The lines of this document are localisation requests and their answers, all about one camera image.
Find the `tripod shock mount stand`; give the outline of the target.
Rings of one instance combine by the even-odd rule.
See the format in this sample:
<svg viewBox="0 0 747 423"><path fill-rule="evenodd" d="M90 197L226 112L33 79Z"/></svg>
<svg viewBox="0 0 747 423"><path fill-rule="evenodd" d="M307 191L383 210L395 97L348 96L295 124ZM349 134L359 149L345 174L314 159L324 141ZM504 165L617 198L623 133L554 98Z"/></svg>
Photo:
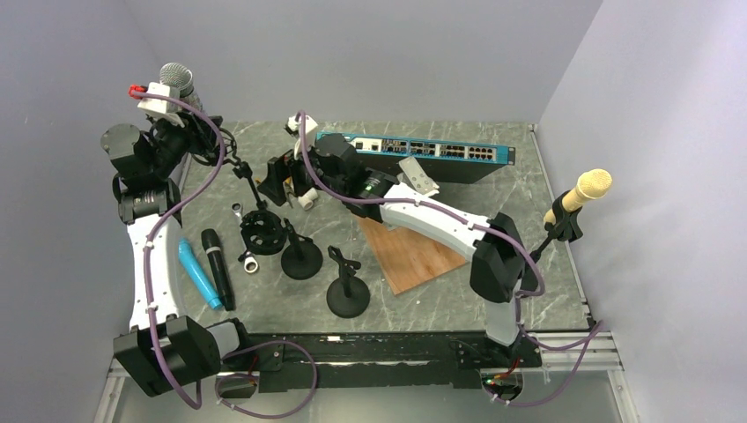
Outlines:
<svg viewBox="0 0 747 423"><path fill-rule="evenodd" d="M239 156L239 146L235 135L224 128L220 128L219 132L220 136L211 135L213 146L208 163L214 167L229 165L238 179L245 180L248 183L255 199L256 209L266 212L268 210L267 202L260 197L251 166Z"/></svg>

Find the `shock mount desk stand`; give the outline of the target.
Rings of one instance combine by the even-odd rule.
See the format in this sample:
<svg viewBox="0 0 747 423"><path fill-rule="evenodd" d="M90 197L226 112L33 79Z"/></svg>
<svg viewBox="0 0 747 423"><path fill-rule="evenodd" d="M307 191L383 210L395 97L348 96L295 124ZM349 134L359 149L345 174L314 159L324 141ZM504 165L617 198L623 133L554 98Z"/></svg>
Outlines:
<svg viewBox="0 0 747 423"><path fill-rule="evenodd" d="M251 211L243 216L243 235L254 256L280 254L282 272L295 280L310 279L323 263L322 252L314 241L298 234L289 219L267 211Z"/></svg>

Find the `silver mesh glitter microphone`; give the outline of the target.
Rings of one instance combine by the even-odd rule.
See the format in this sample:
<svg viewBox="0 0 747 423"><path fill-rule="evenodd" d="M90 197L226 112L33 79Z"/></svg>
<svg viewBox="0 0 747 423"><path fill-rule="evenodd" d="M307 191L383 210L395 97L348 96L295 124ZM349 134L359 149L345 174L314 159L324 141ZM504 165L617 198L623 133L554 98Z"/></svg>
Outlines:
<svg viewBox="0 0 747 423"><path fill-rule="evenodd" d="M203 103L194 86L193 73L187 66L176 62L164 64L159 71L159 82L175 88L179 92L179 101L204 112Z"/></svg>

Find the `black handheld microphone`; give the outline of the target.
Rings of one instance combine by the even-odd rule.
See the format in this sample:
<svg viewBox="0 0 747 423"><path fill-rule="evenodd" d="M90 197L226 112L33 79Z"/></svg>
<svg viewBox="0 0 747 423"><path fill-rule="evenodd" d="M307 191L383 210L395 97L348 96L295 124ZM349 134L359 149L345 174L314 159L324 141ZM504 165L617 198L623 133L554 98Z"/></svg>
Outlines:
<svg viewBox="0 0 747 423"><path fill-rule="evenodd" d="M234 311L236 309L235 296L226 266L221 240L214 229L208 228L201 232L201 242L203 251L207 256L211 267L211 273L218 293L218 298L226 311Z"/></svg>

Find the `blue foam microphone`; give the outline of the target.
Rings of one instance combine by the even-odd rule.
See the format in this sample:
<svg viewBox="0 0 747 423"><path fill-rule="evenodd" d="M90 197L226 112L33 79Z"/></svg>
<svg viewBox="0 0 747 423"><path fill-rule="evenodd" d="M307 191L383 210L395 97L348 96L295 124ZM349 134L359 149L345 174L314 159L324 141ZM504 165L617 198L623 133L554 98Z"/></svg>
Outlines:
<svg viewBox="0 0 747 423"><path fill-rule="evenodd" d="M185 270L197 291L201 294L205 303L213 310L223 307L216 288L207 277L191 248L188 240L180 238L178 242L178 258L182 268Z"/></svg>

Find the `clip desk mic stand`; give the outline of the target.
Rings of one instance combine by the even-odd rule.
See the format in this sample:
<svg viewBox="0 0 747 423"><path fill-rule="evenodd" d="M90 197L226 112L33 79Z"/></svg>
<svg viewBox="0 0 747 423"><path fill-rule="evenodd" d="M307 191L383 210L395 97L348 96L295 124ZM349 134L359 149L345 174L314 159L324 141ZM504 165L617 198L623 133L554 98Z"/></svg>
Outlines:
<svg viewBox="0 0 747 423"><path fill-rule="evenodd" d="M326 293L330 311L344 319L362 315L370 304L371 294L368 285L356 276L361 262L345 258L335 246L328 246L328 254L338 266L338 277Z"/></svg>

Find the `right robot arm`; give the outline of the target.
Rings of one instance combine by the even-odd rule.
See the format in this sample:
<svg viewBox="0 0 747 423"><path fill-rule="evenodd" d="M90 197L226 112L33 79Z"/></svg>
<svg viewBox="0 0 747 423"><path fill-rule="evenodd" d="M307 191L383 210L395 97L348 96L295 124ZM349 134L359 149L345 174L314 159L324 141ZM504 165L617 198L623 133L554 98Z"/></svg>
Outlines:
<svg viewBox="0 0 747 423"><path fill-rule="evenodd" d="M298 142L269 159L259 190L282 205L287 201L286 180L296 197L310 189L324 191L358 217L410 229L470 262L470 287L485 302L487 358L505 366L518 356L518 297L529 253L509 216L499 212L488 218L431 199L393 175L366 166L339 133L311 145Z"/></svg>

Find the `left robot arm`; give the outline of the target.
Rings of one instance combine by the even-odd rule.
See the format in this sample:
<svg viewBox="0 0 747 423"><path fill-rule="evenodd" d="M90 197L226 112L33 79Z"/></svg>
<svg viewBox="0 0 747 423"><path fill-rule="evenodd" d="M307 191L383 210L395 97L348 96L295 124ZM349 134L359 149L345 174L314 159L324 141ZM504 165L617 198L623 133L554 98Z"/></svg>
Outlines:
<svg viewBox="0 0 747 423"><path fill-rule="evenodd" d="M116 170L113 193L135 266L129 331L114 339L114 356L145 395L156 397L216 375L222 362L243 369L254 347L236 318L204 327L189 317L179 285L182 218L172 209L181 194L171 173L188 154L217 164L223 119L181 113L176 122L151 123L148 130L117 124L100 145Z"/></svg>

